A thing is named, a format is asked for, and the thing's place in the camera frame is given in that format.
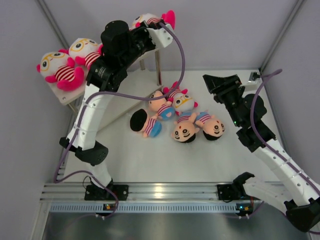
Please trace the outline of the panda plush with glasses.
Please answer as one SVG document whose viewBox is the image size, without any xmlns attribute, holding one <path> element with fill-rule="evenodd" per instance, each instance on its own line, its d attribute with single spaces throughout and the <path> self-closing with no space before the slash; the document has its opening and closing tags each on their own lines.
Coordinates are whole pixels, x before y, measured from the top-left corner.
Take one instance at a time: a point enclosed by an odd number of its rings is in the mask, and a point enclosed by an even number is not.
<svg viewBox="0 0 320 240">
<path fill-rule="evenodd" d="M 81 66 L 85 66 L 88 70 L 92 63 L 102 54 L 102 43 L 89 38 L 76 39 L 68 49 L 70 57 Z"/>
<path fill-rule="evenodd" d="M 84 70 L 62 51 L 46 53 L 36 70 L 47 83 L 56 84 L 58 89 L 65 92 L 76 90 L 85 80 Z"/>
<path fill-rule="evenodd" d="M 173 10 L 169 10 L 158 17 L 152 13 L 144 13 L 139 15 L 129 27 L 130 30 L 140 27 L 144 22 L 148 28 L 155 28 L 156 24 L 163 21 L 166 25 L 171 25 L 172 29 L 176 26 L 176 14 Z"/>
<path fill-rule="evenodd" d="M 171 106 L 178 116 L 182 113 L 191 112 L 199 105 L 195 99 L 189 95 L 187 88 L 180 89 L 177 81 L 175 81 L 171 87 L 164 87 L 162 92 L 164 94 L 170 92 L 170 94 L 167 95 L 167 100 L 171 102 Z"/>
</svg>

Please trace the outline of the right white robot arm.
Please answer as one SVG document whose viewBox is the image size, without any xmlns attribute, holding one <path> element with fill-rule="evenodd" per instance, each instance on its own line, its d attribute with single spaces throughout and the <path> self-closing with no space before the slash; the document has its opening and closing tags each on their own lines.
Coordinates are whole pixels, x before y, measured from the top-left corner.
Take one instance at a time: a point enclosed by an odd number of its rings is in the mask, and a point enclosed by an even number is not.
<svg viewBox="0 0 320 240">
<path fill-rule="evenodd" d="M 241 144 L 263 161 L 284 187 L 279 189 L 245 172 L 233 180 L 235 196 L 260 199 L 284 214 L 296 229 L 306 233 L 320 222 L 320 185 L 295 163 L 262 120 L 267 109 L 260 91 L 280 72 L 262 76 L 256 92 L 248 95 L 243 95 L 245 86 L 237 75 L 205 74 L 203 80 L 213 99 L 225 106 L 233 124 L 239 128 L 236 134 Z"/>
</svg>

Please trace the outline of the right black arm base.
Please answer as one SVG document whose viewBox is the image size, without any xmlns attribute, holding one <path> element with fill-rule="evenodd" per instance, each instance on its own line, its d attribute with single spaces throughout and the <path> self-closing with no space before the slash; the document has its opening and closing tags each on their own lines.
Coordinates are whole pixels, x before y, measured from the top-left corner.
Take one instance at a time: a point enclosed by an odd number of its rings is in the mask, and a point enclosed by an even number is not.
<svg viewBox="0 0 320 240">
<path fill-rule="evenodd" d="M 246 194 L 243 186 L 231 184 L 217 185 L 218 199 L 224 202 L 236 200 L 258 200 L 258 198 Z"/>
</svg>

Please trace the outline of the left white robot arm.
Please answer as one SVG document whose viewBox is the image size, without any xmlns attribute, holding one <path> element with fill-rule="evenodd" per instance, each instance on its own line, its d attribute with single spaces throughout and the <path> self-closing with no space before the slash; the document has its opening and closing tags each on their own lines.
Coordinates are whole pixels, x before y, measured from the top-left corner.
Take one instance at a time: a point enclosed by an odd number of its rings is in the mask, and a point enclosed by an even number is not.
<svg viewBox="0 0 320 240">
<path fill-rule="evenodd" d="M 113 194 L 112 177 L 104 160 L 108 148 L 96 140 L 98 127 L 113 96 L 126 97 L 118 92 L 121 82 L 128 76 L 128 68 L 143 54 L 167 47 L 166 24 L 143 21 L 134 28 L 122 20 L 109 22 L 101 33 L 101 55 L 91 64 L 86 77 L 83 102 L 74 126 L 59 144 L 66 152 L 86 163 L 95 193 L 102 200 Z"/>
</svg>

